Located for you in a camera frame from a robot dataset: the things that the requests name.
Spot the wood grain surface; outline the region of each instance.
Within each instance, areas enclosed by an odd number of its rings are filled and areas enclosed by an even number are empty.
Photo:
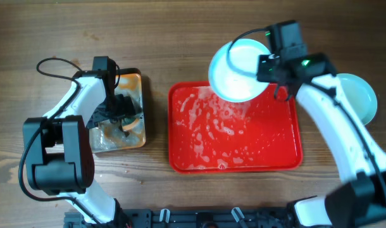
[[[0,1],[0,227],[62,227],[64,212],[72,210],[63,201],[32,201],[18,186],[23,122],[50,110],[69,88],[68,82],[35,71],[38,61],[52,56],[88,70],[94,56],[108,55],[148,78],[146,145],[95,156],[96,180],[124,208],[283,206],[340,184],[326,144],[300,107],[304,161],[296,170],[180,175],[168,164],[169,88],[206,80],[222,45],[246,30],[284,20],[300,21],[311,53],[323,51],[340,72],[359,75],[374,88],[378,113],[367,128],[386,151],[386,1],[24,2]],[[74,73],[63,63],[43,69]]]

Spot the black cable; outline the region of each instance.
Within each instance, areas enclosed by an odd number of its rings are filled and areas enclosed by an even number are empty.
[[[100,222],[93,216],[93,214],[91,214],[89,211],[86,210],[86,208],[84,208],[77,200],[76,198],[72,198],[72,197],[69,197],[69,196],[62,196],[62,197],[52,197],[52,198],[40,198],[40,197],[37,197],[37,196],[34,196],[32,193],[30,193],[27,188],[25,187],[25,184],[24,184],[24,177],[23,177],[23,168],[24,168],[24,164],[25,164],[25,160],[26,160],[26,157],[27,157],[27,154],[28,152],[30,151],[30,148],[31,148],[31,145],[33,145],[35,139],[37,138],[37,136],[42,132],[42,129],[49,123],[52,122],[52,120],[57,117],[60,113],[62,113],[65,108],[72,102],[72,100],[76,97],[76,95],[79,93],[80,91],[80,83],[78,81],[76,81],[75,79],[73,78],[70,78],[70,77],[65,77],[65,76],[61,76],[61,75],[55,75],[55,74],[51,74],[51,73],[46,73],[46,72],[43,72],[42,70],[40,70],[40,65],[45,62],[45,61],[49,61],[49,60],[60,60],[60,61],[64,61],[65,63],[69,63],[71,64],[72,66],[74,66],[76,69],[82,71],[82,69],[80,69],[78,66],[76,66],[74,63],[68,61],[68,60],[64,60],[64,59],[61,59],[61,58],[46,58],[44,60],[41,60],[37,66],[36,66],[36,69],[39,73],[43,74],[43,75],[46,75],[46,76],[49,76],[49,77],[55,77],[55,78],[59,78],[59,79],[65,79],[65,80],[70,80],[72,82],[74,82],[76,84],[76,89],[75,91],[73,92],[73,94],[64,102],[64,104],[59,107],[59,109],[54,113],[52,114],[48,119],[47,121],[45,121],[33,134],[33,136],[30,138],[29,142],[27,143],[27,145],[25,146],[25,149],[24,149],[24,152],[22,154],[22,158],[20,159],[20,164],[19,164],[19,169],[18,169],[18,180],[19,180],[19,185],[20,185],[20,188],[22,189],[23,193],[28,196],[29,198],[33,199],[33,200],[36,200],[36,201],[41,201],[41,202],[50,202],[50,201],[57,201],[57,200],[69,200],[71,201],[74,205],[77,205],[79,207],[79,209],[81,209],[81,211],[83,211],[87,216],[89,216],[96,224],[100,225]]]
[[[241,38],[243,38],[243,37],[245,37],[245,36],[247,36],[247,35],[249,35],[249,34],[255,33],[255,32],[265,32],[265,31],[267,31],[266,28],[256,28],[256,29],[252,29],[252,30],[250,30],[250,31],[248,31],[248,32],[244,32],[243,34],[240,34],[237,38],[235,38],[235,39],[231,42],[230,46],[229,46],[228,49],[227,49],[227,56],[226,56],[226,59],[227,59],[227,65],[228,65],[228,67],[231,68],[231,70],[235,71],[235,73],[238,73],[238,74],[241,74],[241,75],[245,75],[245,76],[247,76],[247,77],[256,78],[256,74],[255,74],[255,73],[251,73],[251,72],[247,72],[247,71],[245,71],[245,70],[241,70],[241,69],[237,68],[234,64],[232,64],[232,62],[231,62],[231,56],[230,56],[230,51],[231,51],[231,49],[232,49],[232,46],[233,46],[239,39],[241,39]]]
[[[120,82],[120,67],[117,64],[116,64],[116,67],[117,67],[117,70],[118,70],[118,78],[117,78],[117,82],[115,84],[115,88],[117,88],[118,83]]]
[[[355,121],[353,120],[353,118],[350,116],[350,114],[346,111],[346,109],[344,108],[344,106],[338,102],[333,96],[332,94],[329,94],[328,93],[328,90],[326,89],[321,89],[320,86],[314,84],[314,83],[311,83],[311,82],[307,82],[306,83],[307,85],[311,86],[311,87],[314,87],[315,89],[325,93],[329,98],[332,99],[333,103],[335,106],[338,106],[346,115],[346,117],[348,118],[348,120],[351,122],[353,128],[355,129],[356,131],[356,134],[358,135],[358,137],[360,138],[362,144],[363,144],[363,147],[364,149],[366,150],[366,153],[368,155],[368,158],[370,159],[371,161],[371,164],[373,165],[373,168],[375,169],[375,172],[377,174],[377,177],[378,177],[378,181],[380,183],[380,186],[382,187],[382,191],[383,191],[383,194],[384,194],[384,198],[385,198],[385,204],[386,204],[386,184],[384,182],[384,178],[383,178],[383,175],[382,173],[380,172],[380,169],[377,165],[377,162],[376,162],[376,159],[375,159],[375,156],[373,155],[373,153],[370,151],[370,148],[368,146],[368,143],[366,142],[366,139],[363,137],[362,135],[362,132],[360,131],[358,125],[356,125]]]

